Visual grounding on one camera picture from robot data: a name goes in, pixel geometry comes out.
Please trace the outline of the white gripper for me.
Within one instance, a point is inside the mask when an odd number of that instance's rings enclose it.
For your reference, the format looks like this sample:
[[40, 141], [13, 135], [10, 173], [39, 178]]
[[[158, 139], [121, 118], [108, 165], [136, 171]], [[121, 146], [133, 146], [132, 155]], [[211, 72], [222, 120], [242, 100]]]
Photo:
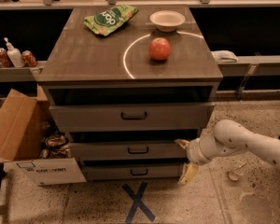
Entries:
[[200, 138], [196, 138], [190, 142], [185, 139], [176, 139], [175, 142], [187, 150], [187, 157], [191, 162], [183, 165], [182, 175], [178, 180], [180, 185], [187, 185], [198, 174], [199, 168], [197, 165], [206, 165], [210, 160], [202, 152]]

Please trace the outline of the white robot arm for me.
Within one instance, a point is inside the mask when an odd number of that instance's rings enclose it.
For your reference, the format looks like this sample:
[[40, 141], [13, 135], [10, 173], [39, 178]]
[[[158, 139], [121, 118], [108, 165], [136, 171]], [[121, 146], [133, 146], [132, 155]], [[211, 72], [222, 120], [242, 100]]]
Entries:
[[280, 139], [253, 133], [241, 124], [223, 119], [212, 132], [188, 141], [176, 139], [185, 151], [188, 162], [184, 164], [178, 183], [186, 185], [198, 173], [198, 167], [212, 159], [251, 152], [280, 171]]

